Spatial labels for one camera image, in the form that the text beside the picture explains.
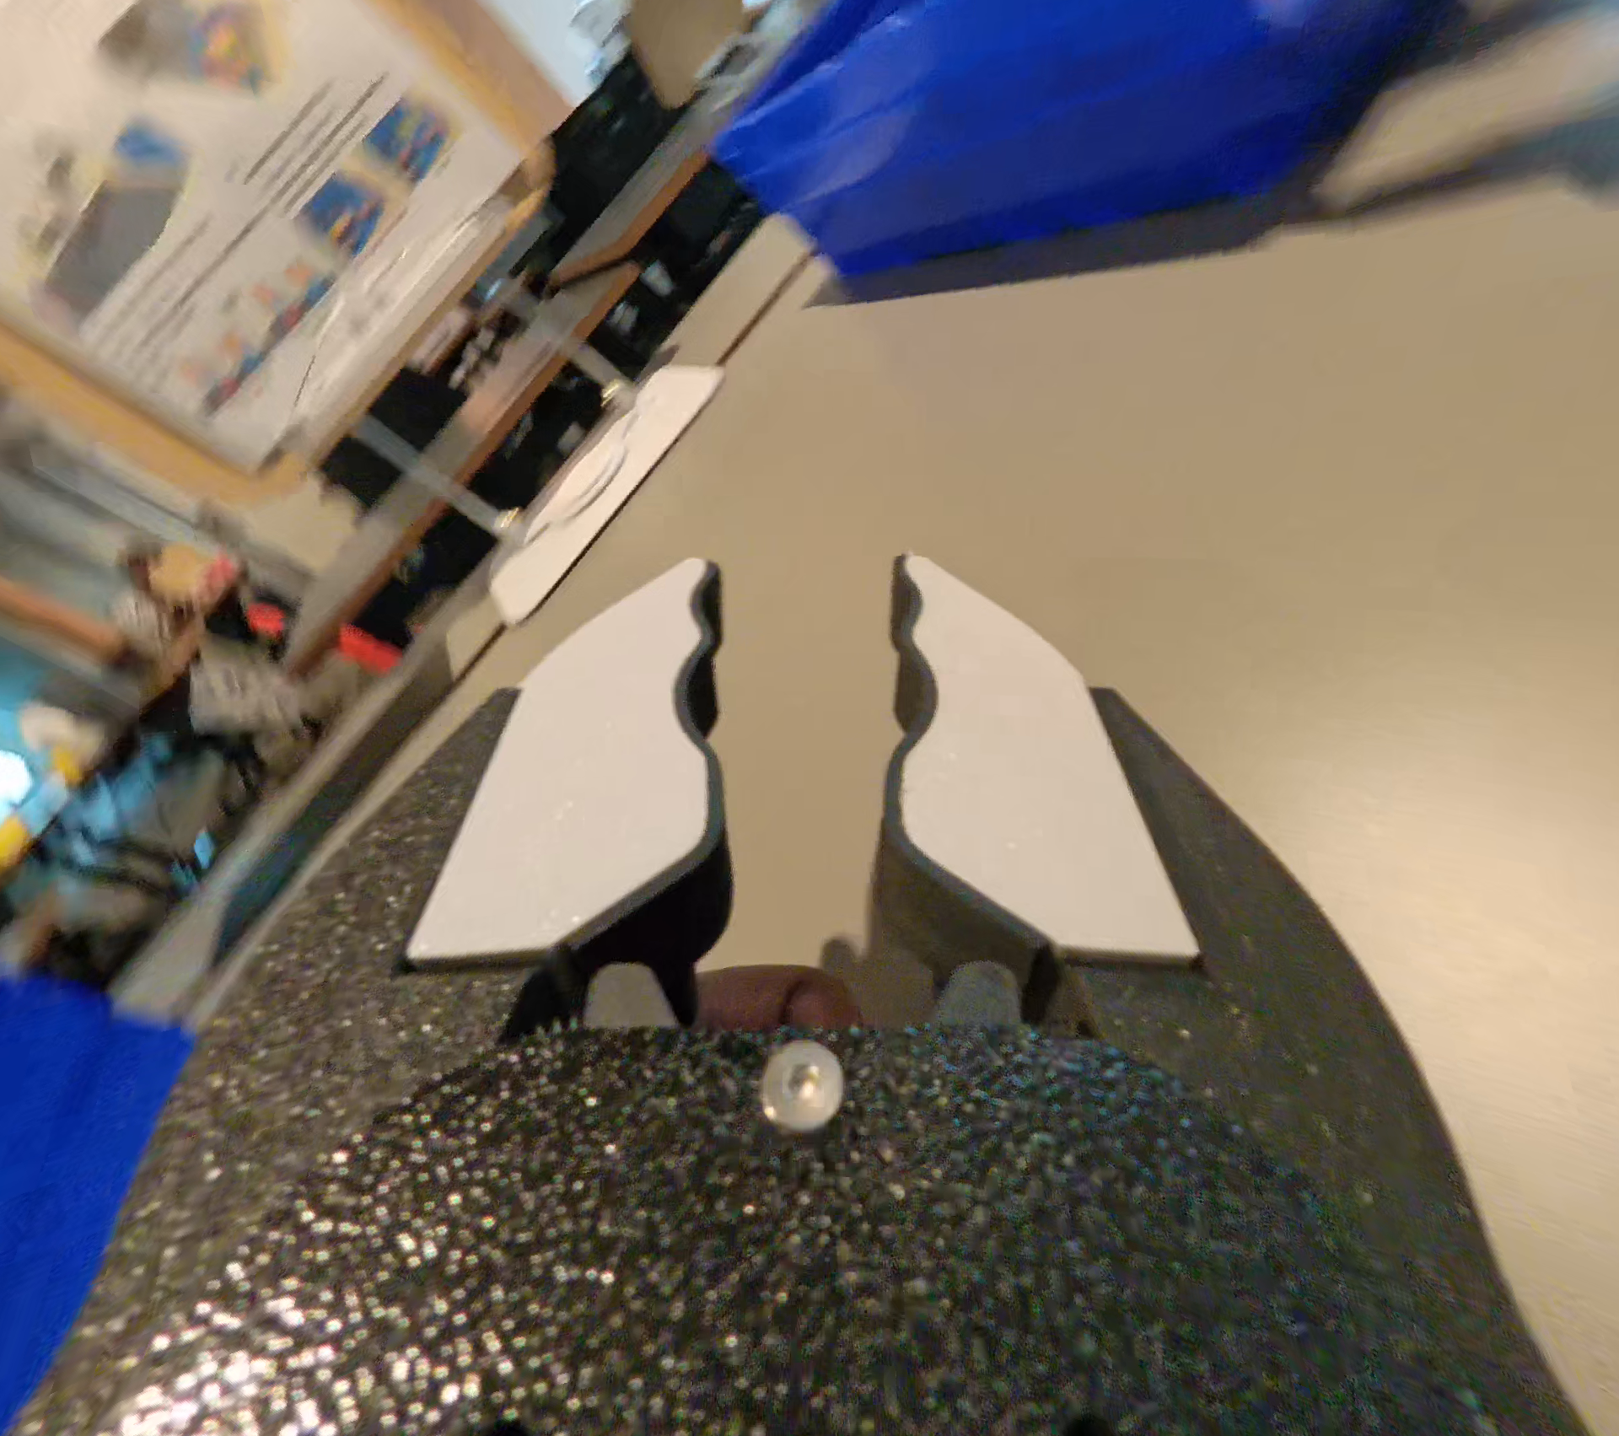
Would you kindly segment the instruction poster board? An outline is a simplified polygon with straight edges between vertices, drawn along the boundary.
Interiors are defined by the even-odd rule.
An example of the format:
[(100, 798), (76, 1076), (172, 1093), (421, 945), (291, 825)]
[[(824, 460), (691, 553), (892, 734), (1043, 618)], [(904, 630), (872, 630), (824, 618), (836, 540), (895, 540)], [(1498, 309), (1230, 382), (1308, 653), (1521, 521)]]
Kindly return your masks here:
[(0, 0), (2, 389), (192, 485), (321, 456), (546, 134), (427, 0)]

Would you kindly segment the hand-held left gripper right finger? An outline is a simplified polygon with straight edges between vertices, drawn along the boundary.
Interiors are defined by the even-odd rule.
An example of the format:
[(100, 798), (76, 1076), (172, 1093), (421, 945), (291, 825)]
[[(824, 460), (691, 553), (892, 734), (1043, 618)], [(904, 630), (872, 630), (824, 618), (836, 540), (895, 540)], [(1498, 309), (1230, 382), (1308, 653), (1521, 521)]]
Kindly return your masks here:
[(870, 960), (913, 998), (992, 961), (1027, 1012), (1074, 972), (1197, 978), (1201, 942), (1076, 663), (926, 553), (892, 565), (892, 653)]

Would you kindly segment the person's left hand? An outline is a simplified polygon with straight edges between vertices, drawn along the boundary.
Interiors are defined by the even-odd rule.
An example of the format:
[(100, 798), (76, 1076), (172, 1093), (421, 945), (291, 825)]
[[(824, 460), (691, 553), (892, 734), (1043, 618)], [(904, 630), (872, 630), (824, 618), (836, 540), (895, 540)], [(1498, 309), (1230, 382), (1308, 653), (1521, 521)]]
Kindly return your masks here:
[(696, 978), (696, 1022), (702, 1032), (841, 1032), (860, 1028), (860, 1002), (822, 969), (745, 961)]

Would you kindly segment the white mat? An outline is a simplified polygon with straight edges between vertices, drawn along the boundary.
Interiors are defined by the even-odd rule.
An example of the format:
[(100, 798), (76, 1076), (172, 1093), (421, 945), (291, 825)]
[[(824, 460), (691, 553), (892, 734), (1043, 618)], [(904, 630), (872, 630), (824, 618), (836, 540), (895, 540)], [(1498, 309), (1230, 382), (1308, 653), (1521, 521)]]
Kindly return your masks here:
[(639, 382), (633, 402), (568, 460), (513, 540), (494, 558), (489, 604), (502, 627), (518, 627), (547, 601), (721, 389), (721, 365), (661, 365)]

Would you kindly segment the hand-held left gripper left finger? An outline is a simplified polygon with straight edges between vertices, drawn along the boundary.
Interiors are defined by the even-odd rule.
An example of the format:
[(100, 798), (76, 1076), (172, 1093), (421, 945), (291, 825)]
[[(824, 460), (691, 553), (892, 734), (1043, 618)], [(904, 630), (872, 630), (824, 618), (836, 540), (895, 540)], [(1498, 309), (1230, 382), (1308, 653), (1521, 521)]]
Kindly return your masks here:
[(528, 969), (581, 1008), (599, 969), (642, 969), (672, 1022), (732, 920), (709, 746), (721, 565), (681, 558), (568, 634), (513, 685), (448, 859), (405, 942), (410, 972)]

